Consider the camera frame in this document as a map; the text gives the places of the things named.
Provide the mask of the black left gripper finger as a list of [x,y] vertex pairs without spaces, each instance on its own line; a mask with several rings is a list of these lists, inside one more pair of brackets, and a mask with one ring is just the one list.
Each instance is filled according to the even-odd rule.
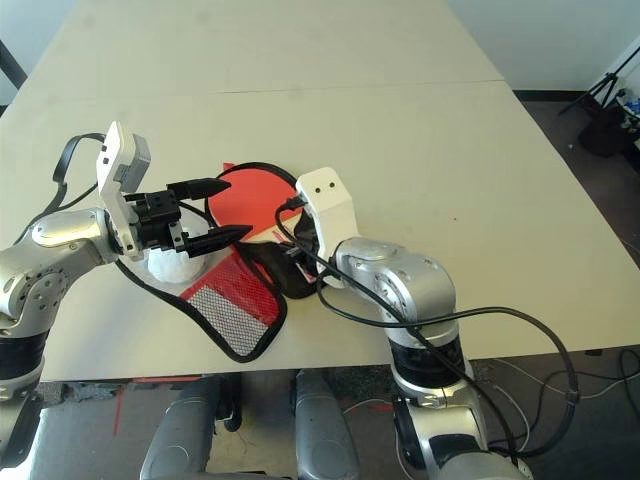
[[177,200],[198,200],[215,196],[231,187],[231,184],[219,178],[199,178],[174,182],[167,185]]
[[220,251],[242,240],[251,230],[250,225],[225,225],[209,229],[206,234],[195,237],[183,232],[184,251],[190,258]]

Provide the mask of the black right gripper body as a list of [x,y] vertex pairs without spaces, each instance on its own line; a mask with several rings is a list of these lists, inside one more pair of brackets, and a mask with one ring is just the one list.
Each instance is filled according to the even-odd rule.
[[[301,214],[292,227],[287,231],[295,238],[297,243],[312,254],[317,254],[319,249],[318,237],[313,219],[308,214]],[[315,265],[316,260],[304,253],[299,246],[294,245],[287,252],[290,264]]]

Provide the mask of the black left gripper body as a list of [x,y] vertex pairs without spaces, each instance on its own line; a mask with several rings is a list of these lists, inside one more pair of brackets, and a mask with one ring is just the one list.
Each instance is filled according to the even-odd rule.
[[183,249],[181,212],[172,190],[128,194],[124,199],[137,215],[134,226],[143,249]]

